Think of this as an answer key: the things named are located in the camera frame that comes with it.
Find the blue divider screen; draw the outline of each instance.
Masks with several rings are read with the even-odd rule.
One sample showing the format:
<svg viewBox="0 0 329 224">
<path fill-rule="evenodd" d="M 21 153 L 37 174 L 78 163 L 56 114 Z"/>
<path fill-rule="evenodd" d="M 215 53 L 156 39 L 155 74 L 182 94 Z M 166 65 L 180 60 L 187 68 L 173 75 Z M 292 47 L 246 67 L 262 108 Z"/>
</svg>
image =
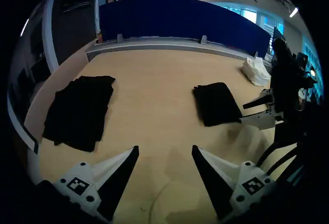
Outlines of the blue divider screen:
<svg viewBox="0 0 329 224">
<path fill-rule="evenodd" d="M 103 40 L 141 36 L 201 39 L 265 57 L 270 35 L 248 19 L 198 0 L 122 0 L 100 6 Z"/>
</svg>

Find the folded black shirt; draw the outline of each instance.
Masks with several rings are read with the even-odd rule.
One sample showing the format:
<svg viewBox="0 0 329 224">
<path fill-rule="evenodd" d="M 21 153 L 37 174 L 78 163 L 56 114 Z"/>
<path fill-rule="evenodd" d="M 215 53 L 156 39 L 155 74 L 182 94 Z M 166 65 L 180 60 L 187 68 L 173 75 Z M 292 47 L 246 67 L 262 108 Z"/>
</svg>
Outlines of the folded black shirt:
<svg viewBox="0 0 329 224">
<path fill-rule="evenodd" d="M 197 111 L 204 126 L 238 122 L 242 117 L 231 91 L 225 83 L 198 85 L 192 91 Z"/>
<path fill-rule="evenodd" d="M 43 136 L 55 145 L 63 142 L 75 149 L 92 152 L 95 142 L 102 138 L 114 81 L 110 76 L 83 76 L 56 92 Z"/>
</svg>

